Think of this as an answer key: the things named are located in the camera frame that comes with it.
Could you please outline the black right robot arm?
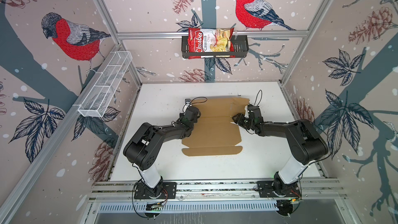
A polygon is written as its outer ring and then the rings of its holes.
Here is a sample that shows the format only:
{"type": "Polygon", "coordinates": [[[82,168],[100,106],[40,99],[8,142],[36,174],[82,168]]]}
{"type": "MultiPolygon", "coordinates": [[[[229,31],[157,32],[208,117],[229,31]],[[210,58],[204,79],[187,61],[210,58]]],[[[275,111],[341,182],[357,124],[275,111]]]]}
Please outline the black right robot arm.
{"type": "Polygon", "coordinates": [[[307,119],[285,123],[264,121],[258,106],[249,104],[247,111],[247,117],[242,113],[233,116],[234,123],[258,136],[284,138],[288,142],[291,156],[273,180],[273,191],[279,196],[286,195],[308,166],[327,155],[329,148],[307,119]]]}

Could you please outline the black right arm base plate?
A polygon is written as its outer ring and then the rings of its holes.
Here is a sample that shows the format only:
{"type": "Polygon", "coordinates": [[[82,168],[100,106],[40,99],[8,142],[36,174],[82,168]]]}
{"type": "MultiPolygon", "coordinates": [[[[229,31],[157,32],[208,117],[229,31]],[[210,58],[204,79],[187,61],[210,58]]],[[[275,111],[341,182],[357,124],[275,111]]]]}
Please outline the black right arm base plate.
{"type": "Polygon", "coordinates": [[[257,181],[255,189],[260,198],[301,198],[301,190],[298,182],[284,184],[282,181],[257,181]]]}

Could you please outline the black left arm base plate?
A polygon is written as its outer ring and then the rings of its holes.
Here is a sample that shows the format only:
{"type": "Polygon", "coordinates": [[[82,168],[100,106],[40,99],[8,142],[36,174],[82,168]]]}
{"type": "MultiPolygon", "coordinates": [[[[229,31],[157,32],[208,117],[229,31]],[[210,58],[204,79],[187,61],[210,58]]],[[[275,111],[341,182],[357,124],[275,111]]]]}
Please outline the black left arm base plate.
{"type": "Polygon", "coordinates": [[[150,188],[142,180],[140,180],[134,186],[133,199],[134,200],[175,199],[176,191],[177,191],[176,182],[160,181],[154,188],[150,188]]]}

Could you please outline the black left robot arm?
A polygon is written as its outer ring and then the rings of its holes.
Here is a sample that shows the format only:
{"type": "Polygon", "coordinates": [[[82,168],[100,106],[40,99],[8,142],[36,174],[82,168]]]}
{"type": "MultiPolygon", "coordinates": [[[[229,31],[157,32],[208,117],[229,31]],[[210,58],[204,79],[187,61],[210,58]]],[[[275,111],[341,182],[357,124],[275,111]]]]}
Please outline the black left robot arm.
{"type": "Polygon", "coordinates": [[[154,164],[163,143],[188,138],[200,116],[200,110],[190,106],[170,125],[145,122],[125,145],[123,155],[138,167],[147,194],[157,197],[163,190],[163,178],[154,164]]]}

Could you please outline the brown cardboard paper box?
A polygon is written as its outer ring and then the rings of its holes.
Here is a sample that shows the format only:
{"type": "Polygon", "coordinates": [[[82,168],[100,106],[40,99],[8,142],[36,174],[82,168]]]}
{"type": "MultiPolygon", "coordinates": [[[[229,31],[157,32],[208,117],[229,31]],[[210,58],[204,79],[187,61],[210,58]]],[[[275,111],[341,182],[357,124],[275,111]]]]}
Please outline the brown cardboard paper box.
{"type": "Polygon", "coordinates": [[[232,117],[244,114],[249,99],[243,97],[218,97],[196,99],[192,105],[201,117],[188,138],[182,140],[182,153],[188,157],[236,155],[240,146],[239,126],[232,117]]]}

